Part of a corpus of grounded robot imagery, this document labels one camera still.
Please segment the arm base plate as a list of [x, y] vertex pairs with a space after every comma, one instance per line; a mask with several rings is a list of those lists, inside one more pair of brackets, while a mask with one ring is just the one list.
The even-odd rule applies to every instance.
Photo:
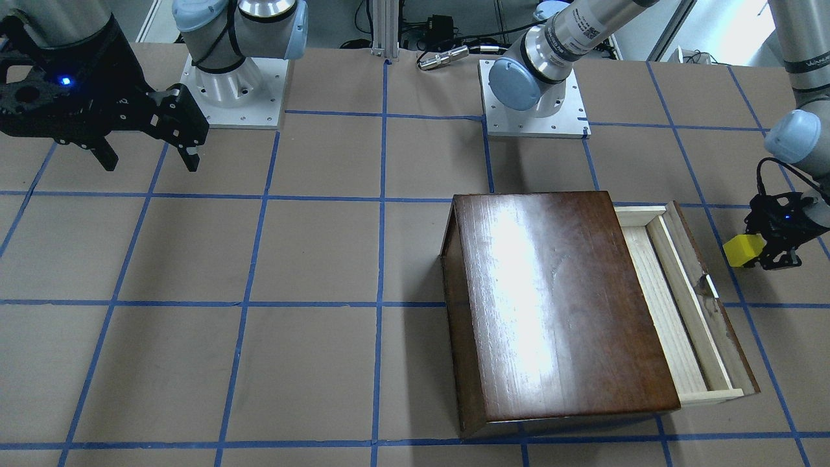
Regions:
[[495, 97], [488, 80], [493, 60], [480, 60], [481, 100], [487, 134], [497, 137], [542, 137], [587, 139], [592, 135], [589, 118], [577, 80], [577, 71], [543, 93], [529, 110], [513, 110]]
[[190, 89], [210, 129], [278, 130], [291, 64], [248, 57], [236, 70], [211, 74], [187, 56], [180, 82]]

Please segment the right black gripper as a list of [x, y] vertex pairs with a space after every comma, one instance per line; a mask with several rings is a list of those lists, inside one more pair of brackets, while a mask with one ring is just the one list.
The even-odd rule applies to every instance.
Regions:
[[14, 137], [48, 137], [86, 145], [107, 172], [119, 157], [106, 136], [140, 131], [176, 146], [190, 173], [209, 124], [187, 86], [157, 91], [145, 79], [114, 17], [89, 38], [66, 47], [36, 44], [19, 17], [5, 17], [2, 72], [30, 66], [18, 82], [2, 79], [2, 131]]

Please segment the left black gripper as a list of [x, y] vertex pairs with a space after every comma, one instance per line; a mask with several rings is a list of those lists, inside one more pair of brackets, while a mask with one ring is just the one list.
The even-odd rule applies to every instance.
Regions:
[[764, 270], [800, 267], [800, 245], [828, 232], [828, 221], [819, 219], [822, 209], [828, 210], [828, 204], [815, 191], [753, 196], [744, 233], [766, 242], [756, 263]]

